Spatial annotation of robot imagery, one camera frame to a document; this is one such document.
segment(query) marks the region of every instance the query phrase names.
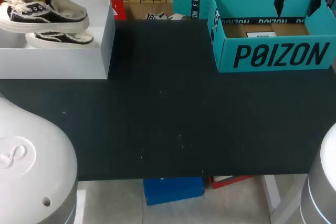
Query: floor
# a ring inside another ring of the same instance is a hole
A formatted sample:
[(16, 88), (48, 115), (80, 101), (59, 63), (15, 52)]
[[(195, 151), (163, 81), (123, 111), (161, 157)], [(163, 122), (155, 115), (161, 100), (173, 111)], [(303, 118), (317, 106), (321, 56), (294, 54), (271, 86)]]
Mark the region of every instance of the floor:
[[(295, 176), (277, 176), (284, 195)], [(301, 224), (294, 215), (289, 224)], [(260, 177), (220, 189), (206, 188), (203, 197), (147, 206), (141, 179), (80, 182), (75, 224), (269, 224)]]

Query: white platform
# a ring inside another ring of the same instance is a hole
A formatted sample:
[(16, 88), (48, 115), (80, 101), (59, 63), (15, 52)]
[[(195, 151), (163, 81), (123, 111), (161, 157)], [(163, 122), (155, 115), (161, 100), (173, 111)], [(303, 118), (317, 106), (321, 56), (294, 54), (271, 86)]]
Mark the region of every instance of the white platform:
[(92, 49), (39, 49), (0, 29), (0, 79), (107, 79), (115, 23), (111, 0), (72, 0), (89, 14)]

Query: teal shoe box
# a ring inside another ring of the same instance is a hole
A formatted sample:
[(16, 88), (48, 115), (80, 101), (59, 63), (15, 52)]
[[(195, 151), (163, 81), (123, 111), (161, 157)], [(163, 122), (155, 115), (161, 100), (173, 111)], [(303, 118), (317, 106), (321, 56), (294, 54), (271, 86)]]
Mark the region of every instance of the teal shoe box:
[[(310, 1), (285, 0), (278, 18), (274, 0), (211, 0), (208, 30), (218, 71), (328, 69), (336, 56), (336, 19), (324, 0), (316, 12), (306, 16)], [(227, 24), (236, 25), (235, 32), (251, 24), (294, 31), (290, 31), (293, 36), (275, 31), (275, 37), (252, 38), (246, 33), (230, 37), (224, 30)], [(306, 34), (296, 35), (297, 28)]]
[(192, 19), (208, 19), (211, 0), (174, 0), (173, 12)]

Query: brown cardboard box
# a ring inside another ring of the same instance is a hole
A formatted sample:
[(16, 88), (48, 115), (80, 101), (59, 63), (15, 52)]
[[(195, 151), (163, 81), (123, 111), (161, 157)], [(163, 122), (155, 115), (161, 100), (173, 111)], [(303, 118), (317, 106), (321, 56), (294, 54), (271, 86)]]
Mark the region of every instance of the brown cardboard box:
[(173, 3), (169, 0), (123, 0), (127, 20), (143, 19), (147, 13), (164, 12), (173, 15)]
[(223, 28), (227, 38), (246, 38), (246, 33), (254, 33), (260, 31), (274, 31), (277, 36), (309, 35), (305, 24), (223, 24)]

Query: red box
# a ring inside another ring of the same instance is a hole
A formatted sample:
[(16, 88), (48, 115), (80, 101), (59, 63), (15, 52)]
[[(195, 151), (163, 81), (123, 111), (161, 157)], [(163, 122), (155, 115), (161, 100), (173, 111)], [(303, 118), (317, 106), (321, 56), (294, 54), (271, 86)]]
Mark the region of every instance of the red box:
[(115, 20), (126, 20), (126, 12), (122, 0), (112, 0), (112, 7)]
[(218, 182), (214, 182), (213, 178), (210, 177), (209, 181), (210, 181), (212, 187), (214, 189), (217, 189), (217, 188), (227, 186), (227, 185), (231, 185), (233, 183), (236, 183), (236, 182), (248, 179), (248, 178), (252, 178), (252, 177), (254, 177), (254, 176), (251, 176), (251, 175), (249, 175), (249, 176), (236, 176), (236, 177), (231, 177), (231, 178), (228, 178), (228, 179), (225, 179), (225, 180), (222, 180), (222, 181), (218, 181)]

